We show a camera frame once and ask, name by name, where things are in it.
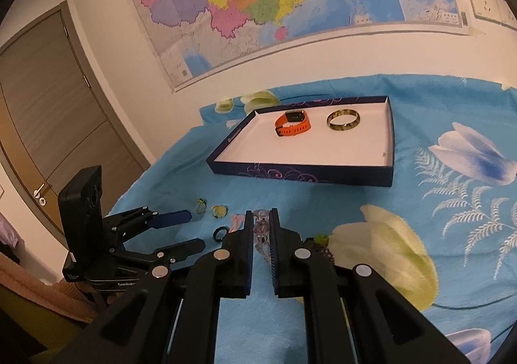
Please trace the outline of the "brown wooden door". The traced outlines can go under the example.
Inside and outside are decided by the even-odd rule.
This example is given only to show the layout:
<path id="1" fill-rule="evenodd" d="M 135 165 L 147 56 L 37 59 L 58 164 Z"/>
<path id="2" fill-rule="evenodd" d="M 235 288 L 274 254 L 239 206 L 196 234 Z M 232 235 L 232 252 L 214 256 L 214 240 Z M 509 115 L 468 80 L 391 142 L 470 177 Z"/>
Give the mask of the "brown wooden door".
<path id="1" fill-rule="evenodd" d="M 1 163 L 32 213 L 66 242 L 58 195 L 82 168 L 102 167 L 102 213 L 150 166 L 88 61 L 66 2 L 1 47 Z M 45 183 L 40 206 L 33 191 Z"/>

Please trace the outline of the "olive tortoiseshell bangle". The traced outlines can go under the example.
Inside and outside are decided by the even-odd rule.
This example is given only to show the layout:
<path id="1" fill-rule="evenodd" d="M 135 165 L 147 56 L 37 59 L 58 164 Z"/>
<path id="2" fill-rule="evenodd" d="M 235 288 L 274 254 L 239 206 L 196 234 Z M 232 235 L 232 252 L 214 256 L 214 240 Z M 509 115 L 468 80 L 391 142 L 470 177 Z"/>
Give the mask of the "olive tortoiseshell bangle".
<path id="1" fill-rule="evenodd" d="M 334 131 L 348 131 L 359 126 L 360 113 L 354 109 L 339 109 L 331 112 L 326 119 L 327 126 Z"/>

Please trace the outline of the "orange smart watch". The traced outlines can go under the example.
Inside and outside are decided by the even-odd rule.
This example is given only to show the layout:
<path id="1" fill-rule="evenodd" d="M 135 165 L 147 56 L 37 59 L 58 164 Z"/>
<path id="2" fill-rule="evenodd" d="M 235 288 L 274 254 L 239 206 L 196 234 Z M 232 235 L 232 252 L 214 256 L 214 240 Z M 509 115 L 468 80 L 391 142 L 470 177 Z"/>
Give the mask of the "orange smart watch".
<path id="1" fill-rule="evenodd" d="M 274 123 L 278 137 L 294 137 L 311 129 L 309 116 L 305 110 L 285 111 Z"/>

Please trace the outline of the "white wall socket panel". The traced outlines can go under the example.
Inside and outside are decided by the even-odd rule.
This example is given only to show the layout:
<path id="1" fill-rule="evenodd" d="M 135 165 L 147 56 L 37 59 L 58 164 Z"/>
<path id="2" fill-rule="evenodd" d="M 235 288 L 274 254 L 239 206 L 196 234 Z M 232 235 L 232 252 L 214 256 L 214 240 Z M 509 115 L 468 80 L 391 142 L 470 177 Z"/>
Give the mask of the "white wall socket panel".
<path id="1" fill-rule="evenodd" d="M 506 0 L 470 0 L 476 18 L 516 30 L 516 16 Z"/>

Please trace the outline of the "blue floral bed sheet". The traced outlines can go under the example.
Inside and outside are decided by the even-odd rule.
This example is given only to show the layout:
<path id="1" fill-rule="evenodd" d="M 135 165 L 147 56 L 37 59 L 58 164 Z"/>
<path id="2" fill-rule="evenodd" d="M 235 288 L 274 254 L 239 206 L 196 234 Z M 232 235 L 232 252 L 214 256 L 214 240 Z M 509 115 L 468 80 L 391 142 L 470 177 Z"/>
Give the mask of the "blue floral bed sheet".
<path id="1" fill-rule="evenodd" d="M 207 157 L 244 117 L 242 107 L 203 123 L 173 145 L 113 206 L 187 209 L 185 225 L 128 243 L 154 248 L 202 238 L 235 213 L 254 213 L 251 296 L 224 300 L 219 363 L 303 363 L 303 302 L 273 293 L 268 214 L 323 243 L 335 264 L 366 263 L 403 293 L 473 363 L 503 360 L 516 326 L 516 92 L 485 80 L 373 75 L 275 88 L 286 104 L 388 96 L 394 118 L 389 187 L 217 175 Z"/>

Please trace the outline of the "dark blue tray box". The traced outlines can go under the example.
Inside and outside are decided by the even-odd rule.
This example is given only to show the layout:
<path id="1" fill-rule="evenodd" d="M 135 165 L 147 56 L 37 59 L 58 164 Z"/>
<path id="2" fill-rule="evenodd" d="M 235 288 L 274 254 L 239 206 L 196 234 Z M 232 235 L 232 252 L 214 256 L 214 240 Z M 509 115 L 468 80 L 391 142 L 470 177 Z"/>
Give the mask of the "dark blue tray box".
<path id="1" fill-rule="evenodd" d="M 305 110 L 311 129 L 277 136 L 275 121 L 288 110 Z M 331 130 L 327 116 L 354 109 L 359 126 Z M 252 111 L 207 158 L 215 174 L 389 187 L 394 179 L 394 120 L 388 96 L 304 101 Z"/>

